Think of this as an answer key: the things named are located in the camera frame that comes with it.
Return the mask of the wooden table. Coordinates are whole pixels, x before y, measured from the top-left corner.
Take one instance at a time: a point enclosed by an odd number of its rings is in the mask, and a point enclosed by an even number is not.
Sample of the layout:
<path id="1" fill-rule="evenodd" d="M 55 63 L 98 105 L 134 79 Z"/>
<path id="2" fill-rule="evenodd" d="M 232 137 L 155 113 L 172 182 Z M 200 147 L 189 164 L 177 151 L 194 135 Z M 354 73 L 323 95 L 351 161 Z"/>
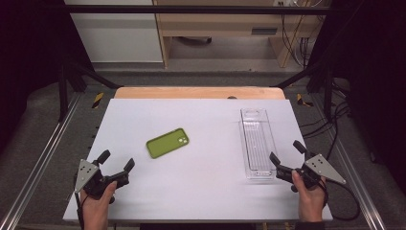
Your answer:
<path id="1" fill-rule="evenodd" d="M 121 87 L 115 99 L 265 99 L 284 100 L 278 87 L 257 86 L 146 86 Z"/>

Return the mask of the white table sheet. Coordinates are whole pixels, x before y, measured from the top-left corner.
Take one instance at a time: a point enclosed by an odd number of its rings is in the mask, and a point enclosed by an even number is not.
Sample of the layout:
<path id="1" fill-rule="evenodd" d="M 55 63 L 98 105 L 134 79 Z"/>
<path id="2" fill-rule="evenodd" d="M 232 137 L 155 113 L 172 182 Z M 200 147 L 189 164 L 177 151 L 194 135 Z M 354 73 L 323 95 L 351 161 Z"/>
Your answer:
<path id="1" fill-rule="evenodd" d="M 279 179 L 248 179 L 240 138 L 240 110 L 267 111 L 279 159 L 299 168 L 303 156 L 293 143 L 302 134 L 288 100 L 113 99 L 88 158 L 111 155 L 105 174 L 121 171 L 132 158 L 128 185 L 109 208 L 126 222 L 262 222 L 296 219 L 298 196 Z M 146 143 L 183 128 L 190 142 L 161 157 Z"/>

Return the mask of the aluminium floor rail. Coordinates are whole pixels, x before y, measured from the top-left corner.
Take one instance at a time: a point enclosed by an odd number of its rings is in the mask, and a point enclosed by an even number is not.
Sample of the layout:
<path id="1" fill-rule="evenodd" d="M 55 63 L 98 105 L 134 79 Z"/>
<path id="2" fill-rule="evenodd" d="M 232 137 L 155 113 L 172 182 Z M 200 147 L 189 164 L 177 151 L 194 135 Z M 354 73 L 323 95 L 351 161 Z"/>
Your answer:
<path id="1" fill-rule="evenodd" d="M 72 100 L 68 104 L 68 110 L 64 118 L 57 123 L 51 137 L 49 138 L 45 148 L 41 152 L 38 160 L 36 161 L 34 168 L 28 176 L 24 186 L 15 199 L 10 210 L 6 213 L 5 217 L 0 221 L 0 230 L 14 230 L 20 221 L 28 203 L 30 202 L 34 191 L 42 178 L 50 160 L 52 159 L 56 148 L 68 127 L 77 107 L 81 93 L 74 93 Z"/>
<path id="2" fill-rule="evenodd" d="M 314 102 L 315 107 L 322 118 L 327 121 L 327 118 L 323 113 L 323 98 L 318 94 L 311 94 L 310 98 Z M 351 162 L 349 153 L 340 139 L 337 116 L 341 110 L 347 108 L 348 105 L 346 102 L 338 103 L 336 106 L 331 108 L 333 127 L 327 131 L 331 141 L 331 155 L 334 155 L 340 163 L 347 179 L 347 184 L 350 186 L 354 196 L 359 201 L 360 210 L 366 223 L 369 225 L 369 229 L 387 230 L 387 227 L 377 211 L 372 198 L 361 179 L 361 176 L 359 175 L 354 164 Z"/>

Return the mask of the wooden shelf unit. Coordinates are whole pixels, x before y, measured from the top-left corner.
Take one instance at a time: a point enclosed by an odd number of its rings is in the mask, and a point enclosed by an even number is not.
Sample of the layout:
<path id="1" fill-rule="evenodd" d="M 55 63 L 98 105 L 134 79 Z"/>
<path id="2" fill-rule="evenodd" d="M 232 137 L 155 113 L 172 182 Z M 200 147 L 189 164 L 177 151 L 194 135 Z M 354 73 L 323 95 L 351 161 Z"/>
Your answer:
<path id="1" fill-rule="evenodd" d="M 152 0 L 155 6 L 274 7 L 274 0 Z M 329 0 L 298 0 L 299 7 L 327 7 Z M 175 37 L 267 37 L 280 67 L 287 66 L 299 38 L 315 38 L 323 21 L 315 15 L 166 14 L 157 13 L 158 34 L 165 64 Z"/>

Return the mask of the person's left hand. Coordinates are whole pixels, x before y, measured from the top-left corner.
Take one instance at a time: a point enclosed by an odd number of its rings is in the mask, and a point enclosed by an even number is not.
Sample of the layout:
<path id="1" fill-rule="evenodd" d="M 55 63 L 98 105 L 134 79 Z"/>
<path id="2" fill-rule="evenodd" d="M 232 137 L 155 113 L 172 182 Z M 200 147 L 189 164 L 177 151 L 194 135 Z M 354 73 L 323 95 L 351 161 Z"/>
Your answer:
<path id="1" fill-rule="evenodd" d="M 117 182 L 110 183 L 100 199 L 91 198 L 84 190 L 80 191 L 80 202 L 84 223 L 108 223 L 108 208 L 112 196 L 115 194 Z"/>

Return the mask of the yellow black tape mark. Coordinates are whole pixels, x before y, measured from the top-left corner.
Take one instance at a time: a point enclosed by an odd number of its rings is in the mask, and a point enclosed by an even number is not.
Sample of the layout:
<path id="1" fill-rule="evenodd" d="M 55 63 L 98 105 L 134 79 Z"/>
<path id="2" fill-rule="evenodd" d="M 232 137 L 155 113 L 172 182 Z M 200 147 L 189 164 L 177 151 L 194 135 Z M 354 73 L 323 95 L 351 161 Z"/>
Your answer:
<path id="1" fill-rule="evenodd" d="M 308 106 L 308 107 L 314 106 L 313 103 L 305 102 L 301 94 L 297 94 L 297 104 L 298 105 L 303 105 L 303 106 Z"/>
<path id="2" fill-rule="evenodd" d="M 97 96 L 95 97 L 95 100 L 92 104 L 92 108 L 97 108 L 102 100 L 104 93 L 98 93 Z"/>

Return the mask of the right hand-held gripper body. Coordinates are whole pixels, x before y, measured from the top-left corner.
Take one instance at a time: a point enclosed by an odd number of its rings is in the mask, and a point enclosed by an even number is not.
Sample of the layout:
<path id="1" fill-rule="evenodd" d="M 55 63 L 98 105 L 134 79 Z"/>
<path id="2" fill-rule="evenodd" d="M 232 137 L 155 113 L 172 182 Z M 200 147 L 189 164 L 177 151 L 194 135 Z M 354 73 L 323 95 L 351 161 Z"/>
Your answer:
<path id="1" fill-rule="evenodd" d="M 304 185 L 311 188 L 318 184 L 321 177 L 345 184 L 346 179 L 338 173 L 321 154 L 317 154 L 304 161 L 300 168 L 295 171 L 302 177 Z M 279 159 L 276 159 L 276 177 L 289 183 L 293 183 L 293 169 L 283 166 Z"/>

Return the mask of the person's right hand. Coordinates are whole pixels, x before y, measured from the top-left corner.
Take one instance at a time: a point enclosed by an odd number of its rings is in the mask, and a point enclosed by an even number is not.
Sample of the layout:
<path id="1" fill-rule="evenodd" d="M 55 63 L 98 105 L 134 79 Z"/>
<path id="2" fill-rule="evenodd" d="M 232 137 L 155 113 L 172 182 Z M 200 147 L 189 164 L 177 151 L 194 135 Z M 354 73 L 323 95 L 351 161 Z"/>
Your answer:
<path id="1" fill-rule="evenodd" d="M 323 189 L 318 186 L 308 189 L 296 171 L 292 172 L 292 181 L 299 193 L 298 214 L 300 221 L 321 222 L 325 202 Z"/>

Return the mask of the black metal stand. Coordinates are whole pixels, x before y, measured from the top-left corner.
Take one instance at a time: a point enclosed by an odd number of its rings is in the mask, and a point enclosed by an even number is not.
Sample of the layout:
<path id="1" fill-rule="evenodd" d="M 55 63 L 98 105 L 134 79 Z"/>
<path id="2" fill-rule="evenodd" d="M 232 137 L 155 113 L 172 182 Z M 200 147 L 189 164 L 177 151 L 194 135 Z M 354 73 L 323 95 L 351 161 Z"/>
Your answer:
<path id="1" fill-rule="evenodd" d="M 63 64 L 58 71 L 58 92 L 59 92 L 59 121 L 63 121 L 68 114 L 68 94 L 67 83 L 70 83 L 75 92 L 84 92 L 87 84 L 82 78 L 87 76 L 110 89 L 119 89 L 120 86 L 102 76 L 95 71 L 85 68 L 77 63 L 71 62 Z"/>
<path id="2" fill-rule="evenodd" d="M 327 120 L 331 122 L 333 76 L 328 64 L 323 64 L 321 61 L 317 61 L 293 77 L 276 84 L 276 87 L 284 89 L 292 83 L 303 79 L 304 77 L 309 77 L 309 82 L 306 86 L 308 93 L 317 93 L 321 88 L 324 88 L 323 113 Z"/>

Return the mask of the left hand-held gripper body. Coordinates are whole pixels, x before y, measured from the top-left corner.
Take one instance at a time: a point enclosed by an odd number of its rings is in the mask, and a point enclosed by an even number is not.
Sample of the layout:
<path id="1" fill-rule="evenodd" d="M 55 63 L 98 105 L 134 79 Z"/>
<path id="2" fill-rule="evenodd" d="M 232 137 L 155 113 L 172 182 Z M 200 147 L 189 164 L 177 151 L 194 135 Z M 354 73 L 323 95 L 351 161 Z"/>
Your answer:
<path id="1" fill-rule="evenodd" d="M 103 175 L 99 165 L 95 161 L 90 163 L 84 159 L 79 162 L 79 169 L 76 176 L 74 192 L 78 194 L 84 190 L 94 199 L 100 199 L 106 187 L 116 181 L 117 189 L 129 183 L 129 173 L 122 170 L 113 175 Z"/>

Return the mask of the green phone case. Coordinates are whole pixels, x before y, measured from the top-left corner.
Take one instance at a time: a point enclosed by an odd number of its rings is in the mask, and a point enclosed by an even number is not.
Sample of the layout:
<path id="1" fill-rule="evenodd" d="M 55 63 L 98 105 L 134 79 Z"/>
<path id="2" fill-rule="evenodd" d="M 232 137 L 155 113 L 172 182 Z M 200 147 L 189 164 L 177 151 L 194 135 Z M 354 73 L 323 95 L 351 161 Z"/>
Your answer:
<path id="1" fill-rule="evenodd" d="M 147 141 L 147 151 L 151 158 L 156 159 L 169 152 L 185 147 L 190 138 L 183 128 L 177 128 Z"/>

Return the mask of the black frame bar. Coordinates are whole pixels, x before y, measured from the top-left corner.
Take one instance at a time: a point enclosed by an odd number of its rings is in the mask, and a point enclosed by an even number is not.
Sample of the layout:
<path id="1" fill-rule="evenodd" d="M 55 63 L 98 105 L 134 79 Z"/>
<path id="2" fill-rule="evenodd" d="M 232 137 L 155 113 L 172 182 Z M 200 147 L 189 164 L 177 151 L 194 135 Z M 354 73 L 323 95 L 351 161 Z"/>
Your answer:
<path id="1" fill-rule="evenodd" d="M 331 8 L 240 7 L 240 6 L 126 6 L 126 5 L 66 5 L 71 13 L 198 13 L 198 14 L 292 14 L 327 15 Z"/>

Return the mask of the clear plastic packaging box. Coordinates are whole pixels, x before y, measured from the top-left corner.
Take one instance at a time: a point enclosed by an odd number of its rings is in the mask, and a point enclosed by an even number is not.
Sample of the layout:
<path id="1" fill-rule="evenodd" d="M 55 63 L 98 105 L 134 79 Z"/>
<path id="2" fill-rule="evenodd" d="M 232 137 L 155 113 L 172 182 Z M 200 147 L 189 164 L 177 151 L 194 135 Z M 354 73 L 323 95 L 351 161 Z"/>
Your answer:
<path id="1" fill-rule="evenodd" d="M 239 127 L 246 177 L 274 179 L 276 168 L 269 156 L 271 152 L 276 152 L 276 148 L 267 111 L 263 108 L 242 108 Z"/>

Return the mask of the white cabinet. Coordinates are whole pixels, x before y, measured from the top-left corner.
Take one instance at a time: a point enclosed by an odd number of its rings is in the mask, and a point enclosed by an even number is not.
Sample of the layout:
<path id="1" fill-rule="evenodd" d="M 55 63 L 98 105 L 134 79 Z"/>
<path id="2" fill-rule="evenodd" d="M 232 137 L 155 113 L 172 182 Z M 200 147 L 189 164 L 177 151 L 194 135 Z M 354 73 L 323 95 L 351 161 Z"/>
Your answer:
<path id="1" fill-rule="evenodd" d="M 163 61 L 153 13 L 72 13 L 71 16 L 94 63 Z"/>

